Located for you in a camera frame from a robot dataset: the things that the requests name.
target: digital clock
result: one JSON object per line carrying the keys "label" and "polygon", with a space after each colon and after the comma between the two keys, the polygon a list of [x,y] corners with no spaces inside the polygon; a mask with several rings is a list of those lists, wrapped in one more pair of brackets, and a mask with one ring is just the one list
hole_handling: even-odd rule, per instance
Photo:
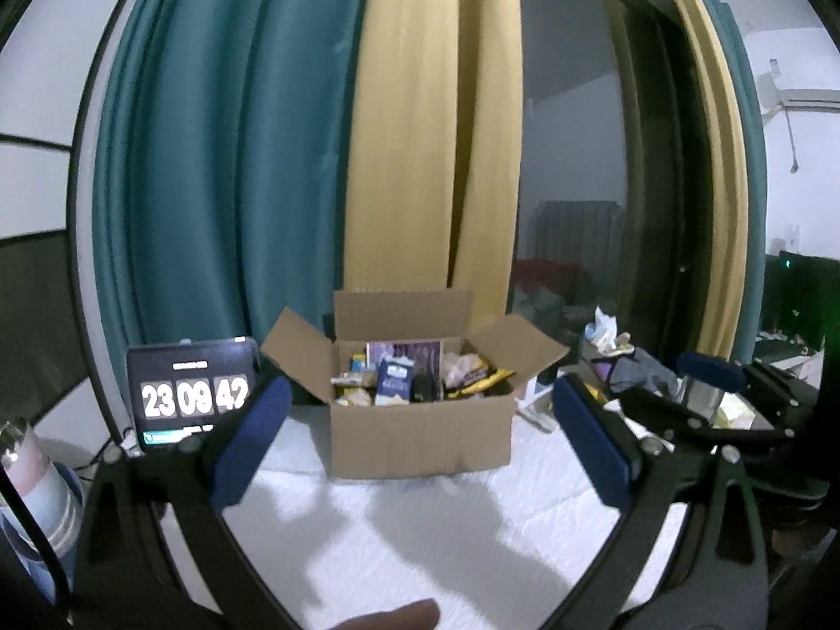
{"label": "digital clock", "polygon": [[247,337],[130,348],[125,359],[140,446],[207,433],[219,415],[241,409],[257,384],[258,353]]}

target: blue package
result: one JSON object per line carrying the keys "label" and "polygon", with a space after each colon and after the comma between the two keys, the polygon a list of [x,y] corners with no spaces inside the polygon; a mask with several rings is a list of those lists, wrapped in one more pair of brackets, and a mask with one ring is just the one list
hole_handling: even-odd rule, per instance
{"label": "blue package", "polygon": [[385,358],[379,365],[374,405],[392,405],[399,396],[405,402],[411,399],[414,363],[409,358]]}

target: blue gripper pad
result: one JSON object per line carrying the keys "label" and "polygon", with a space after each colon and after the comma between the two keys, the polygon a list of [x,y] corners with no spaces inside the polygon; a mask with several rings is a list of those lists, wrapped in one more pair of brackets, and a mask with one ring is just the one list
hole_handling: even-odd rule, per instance
{"label": "blue gripper pad", "polygon": [[601,502],[619,510],[628,507],[643,465],[633,432],[620,416],[601,408],[575,374],[557,379],[551,395],[554,417]]}
{"label": "blue gripper pad", "polygon": [[242,500],[291,408],[291,385],[282,376],[247,403],[248,412],[213,466],[210,503],[216,513]]}
{"label": "blue gripper pad", "polygon": [[738,393],[747,388],[747,377],[739,365],[702,353],[682,353],[677,358],[677,374],[690,376],[728,393]]}

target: gray cloth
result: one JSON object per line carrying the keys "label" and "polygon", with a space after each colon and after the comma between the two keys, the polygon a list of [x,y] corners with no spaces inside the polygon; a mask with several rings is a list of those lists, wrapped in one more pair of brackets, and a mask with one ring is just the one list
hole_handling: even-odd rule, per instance
{"label": "gray cloth", "polygon": [[671,398],[679,389],[676,374],[640,348],[615,363],[608,383],[614,393],[641,386],[646,391]]}

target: red fabric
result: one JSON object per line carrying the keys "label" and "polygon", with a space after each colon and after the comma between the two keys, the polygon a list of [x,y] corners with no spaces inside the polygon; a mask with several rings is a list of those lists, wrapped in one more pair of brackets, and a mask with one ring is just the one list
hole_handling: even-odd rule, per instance
{"label": "red fabric", "polygon": [[541,286],[557,296],[570,300],[585,269],[575,262],[555,262],[545,258],[514,260],[511,271],[513,285],[532,294]]}

